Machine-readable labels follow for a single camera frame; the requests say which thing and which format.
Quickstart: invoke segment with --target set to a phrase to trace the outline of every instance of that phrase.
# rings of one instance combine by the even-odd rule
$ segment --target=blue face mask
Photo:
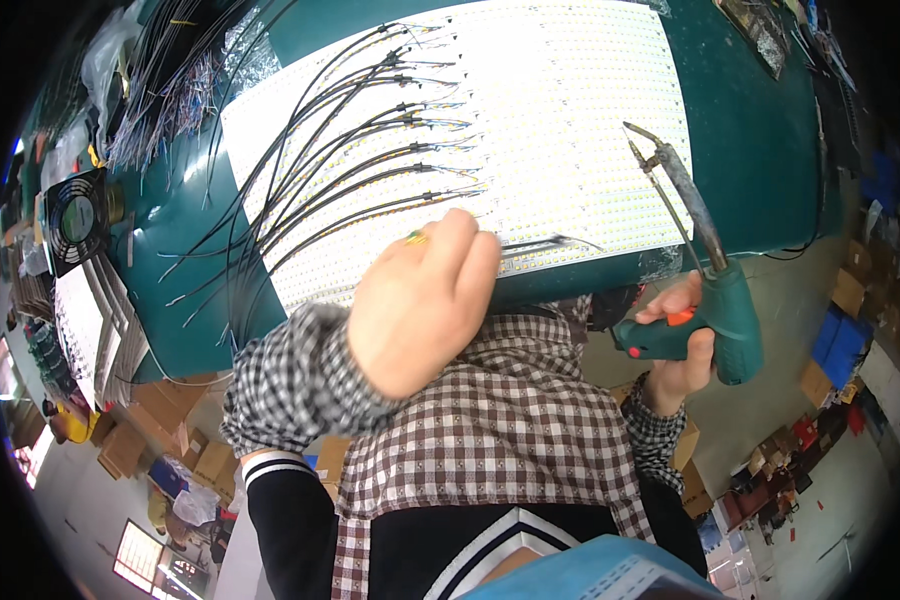
[[[462,597],[466,600],[725,598],[710,582],[666,550],[640,539],[609,534],[537,558]]]

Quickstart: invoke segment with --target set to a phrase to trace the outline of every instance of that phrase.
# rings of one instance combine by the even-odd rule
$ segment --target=checkered sleeve
[[[347,343],[348,310],[305,304],[233,361],[220,434],[237,457],[302,452],[320,435],[377,433],[398,406],[372,389]]]
[[[626,396],[621,412],[626,420],[633,462],[638,471],[667,484],[677,494],[684,493],[684,476],[670,464],[677,440],[687,425],[684,406],[672,416],[660,416],[643,403],[643,386],[649,371],[637,377]]]

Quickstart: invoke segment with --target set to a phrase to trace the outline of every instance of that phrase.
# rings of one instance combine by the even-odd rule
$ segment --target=green handle
[[[727,261],[729,265],[720,272],[706,269],[702,299],[693,318],[673,326],[666,319],[650,324],[625,319],[613,327],[617,350],[633,358],[686,360],[690,334],[710,328],[716,334],[713,360],[720,381],[726,385],[750,381],[763,367],[760,321],[740,263]]]

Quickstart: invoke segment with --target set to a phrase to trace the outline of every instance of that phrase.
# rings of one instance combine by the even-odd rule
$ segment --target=led panel
[[[258,235],[264,264],[288,310],[307,301],[350,304],[356,283],[385,246],[452,207],[471,211],[504,246],[554,234],[580,240],[504,250],[499,277],[682,242],[637,168],[622,126],[629,121],[672,143],[692,173],[680,81],[660,18],[647,6],[486,0],[439,8],[373,35],[307,89],[333,57],[371,31],[301,58],[243,93],[221,115],[238,186],[272,144],[280,149],[249,187],[243,208],[251,222],[285,176],[293,182],[264,215]],[[391,51],[405,53],[405,68],[379,77],[400,74],[413,82],[362,88],[323,128],[336,104],[317,110],[282,139],[301,97],[305,106],[346,76],[366,73]],[[408,112],[425,122],[373,130],[332,150],[335,138],[400,103],[423,104]],[[391,111],[384,118],[403,114]],[[649,140],[632,133],[630,138],[644,156],[653,152]],[[414,142],[431,146],[346,176]],[[396,174],[341,194],[289,231],[286,221],[279,223],[284,208],[285,218],[371,175],[417,163],[434,170]],[[676,190],[660,169],[657,175],[692,235]],[[461,189],[480,193],[362,219],[288,256],[300,242],[360,210]]]

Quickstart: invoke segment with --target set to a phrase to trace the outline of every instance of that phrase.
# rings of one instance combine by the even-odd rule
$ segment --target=hand
[[[661,292],[634,318],[640,324],[653,323],[699,305],[702,294],[700,273],[692,270],[686,280]],[[675,415],[687,395],[707,387],[712,373],[713,338],[713,329],[698,329],[687,340],[686,360],[653,361],[643,394],[650,410],[661,417]]]
[[[370,384],[391,399],[434,380],[487,314],[500,242],[451,209],[422,229],[427,241],[393,242],[370,265],[353,301],[347,342]]]

